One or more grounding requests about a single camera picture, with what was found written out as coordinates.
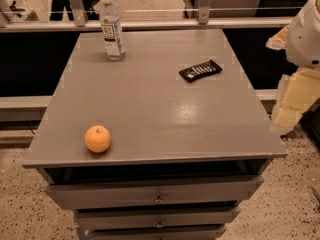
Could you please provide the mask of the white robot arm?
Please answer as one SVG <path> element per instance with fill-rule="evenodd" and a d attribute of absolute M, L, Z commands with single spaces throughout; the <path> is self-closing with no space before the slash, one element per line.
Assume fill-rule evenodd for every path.
<path fill-rule="evenodd" d="M 274 128 L 284 135 L 320 98 L 320 0 L 308 0 L 266 47 L 284 49 L 287 61 L 298 67 L 291 76 L 281 77 L 271 114 Z"/>

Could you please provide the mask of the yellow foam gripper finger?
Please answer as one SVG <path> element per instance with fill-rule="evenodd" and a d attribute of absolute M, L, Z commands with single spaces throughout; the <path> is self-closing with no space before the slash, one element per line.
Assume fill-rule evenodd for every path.
<path fill-rule="evenodd" d="M 273 50 L 282 50 L 287 46 L 287 35 L 289 26 L 283 27 L 275 35 L 268 39 L 266 47 Z"/>
<path fill-rule="evenodd" d="M 278 131 L 292 131 L 311 106 L 320 98 L 320 70 L 299 67 L 283 75 L 278 83 L 276 104 L 271 119 Z"/>

